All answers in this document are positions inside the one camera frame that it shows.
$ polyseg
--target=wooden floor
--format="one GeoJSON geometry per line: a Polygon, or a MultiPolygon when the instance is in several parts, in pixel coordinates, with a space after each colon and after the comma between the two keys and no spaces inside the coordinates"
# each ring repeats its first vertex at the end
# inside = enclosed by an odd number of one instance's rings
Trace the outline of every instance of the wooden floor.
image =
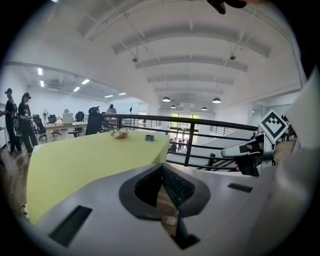
{"type": "MultiPolygon", "coordinates": [[[[56,134],[55,136],[48,134],[47,140],[45,138],[39,139],[39,135],[36,135],[38,144],[74,138],[72,134],[68,134],[68,130],[62,130],[60,133],[61,135],[56,134]]],[[[15,216],[24,217],[23,205],[27,203],[26,190],[30,156],[28,156],[24,144],[20,155],[9,155],[5,146],[1,150],[0,156],[3,161],[3,164],[0,164],[0,182],[9,207],[15,216]]],[[[178,211],[163,187],[158,194],[157,209],[162,213],[162,226],[169,235],[175,235],[178,211]]]]}

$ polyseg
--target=flower bouquet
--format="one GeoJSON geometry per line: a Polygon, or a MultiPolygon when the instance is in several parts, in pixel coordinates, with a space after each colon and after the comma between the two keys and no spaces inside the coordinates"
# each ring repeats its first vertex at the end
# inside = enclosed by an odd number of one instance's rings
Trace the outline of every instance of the flower bouquet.
{"type": "Polygon", "coordinates": [[[111,136],[114,137],[115,139],[124,139],[128,137],[128,130],[125,128],[122,129],[117,129],[117,130],[113,130],[111,132],[111,136]]]}

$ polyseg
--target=laptop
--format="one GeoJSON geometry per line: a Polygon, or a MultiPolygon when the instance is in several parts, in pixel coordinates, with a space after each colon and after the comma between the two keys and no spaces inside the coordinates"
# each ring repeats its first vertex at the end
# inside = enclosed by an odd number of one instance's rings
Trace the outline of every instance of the laptop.
{"type": "Polygon", "coordinates": [[[62,114],[62,123],[64,125],[71,125],[74,122],[73,113],[63,113],[62,114]]]}

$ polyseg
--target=yellow tablecloth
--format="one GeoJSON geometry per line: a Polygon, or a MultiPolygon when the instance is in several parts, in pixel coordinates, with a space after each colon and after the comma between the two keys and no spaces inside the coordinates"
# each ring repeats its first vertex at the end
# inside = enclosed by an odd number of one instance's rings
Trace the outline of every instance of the yellow tablecloth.
{"type": "Polygon", "coordinates": [[[43,145],[32,154],[26,197],[30,221],[35,224],[49,209],[96,179],[141,166],[164,163],[169,137],[129,131],[129,137],[114,139],[98,133],[43,145]]]}

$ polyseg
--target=black railing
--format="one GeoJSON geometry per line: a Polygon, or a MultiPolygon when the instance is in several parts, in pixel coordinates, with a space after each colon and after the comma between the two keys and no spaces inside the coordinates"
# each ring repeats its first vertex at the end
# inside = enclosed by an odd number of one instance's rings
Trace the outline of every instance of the black railing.
{"type": "Polygon", "coordinates": [[[184,165],[186,167],[197,167],[197,168],[204,168],[210,170],[231,170],[234,171],[235,167],[224,167],[224,166],[207,166],[207,165],[199,165],[199,164],[192,164],[189,163],[190,158],[199,158],[199,159],[212,159],[212,160],[233,160],[233,158],[226,158],[226,157],[210,157],[204,155],[197,155],[191,154],[192,148],[202,148],[202,149],[210,149],[210,150],[222,150],[223,147],[212,147],[212,146],[204,146],[204,145],[195,145],[193,144],[193,137],[207,137],[207,138],[221,138],[224,140],[236,140],[236,141],[249,141],[246,138],[237,138],[237,137],[224,137],[224,136],[217,136],[217,135],[209,135],[209,134],[201,134],[201,133],[194,133],[195,125],[205,125],[212,127],[219,127],[226,130],[247,130],[247,131],[256,131],[258,127],[238,124],[238,123],[231,123],[231,122],[222,122],[222,121],[215,121],[215,120],[205,120],[205,119],[193,119],[193,118],[183,118],[183,117],[170,117],[170,116],[160,116],[160,115],[137,115],[137,114],[102,114],[104,117],[103,120],[106,119],[113,119],[112,126],[121,128],[129,128],[129,129],[141,129],[141,130],[149,130],[154,132],[162,132],[168,135],[171,131],[168,129],[160,129],[160,128],[151,128],[151,127],[158,127],[161,125],[161,121],[163,122],[179,122],[179,123],[186,123],[189,124],[189,132],[181,132],[181,131],[174,131],[175,134],[184,134],[188,135],[188,143],[180,143],[170,141],[170,144],[176,144],[181,146],[187,146],[186,153],[181,152],[173,152],[170,151],[170,154],[184,156],[184,162],[172,161],[167,160],[168,163],[174,163],[178,165],[184,165]]]}
{"type": "Polygon", "coordinates": [[[225,127],[225,126],[211,126],[211,132],[214,132],[216,134],[219,135],[227,135],[229,133],[232,133],[236,130],[236,128],[229,128],[229,127],[225,127]]]}

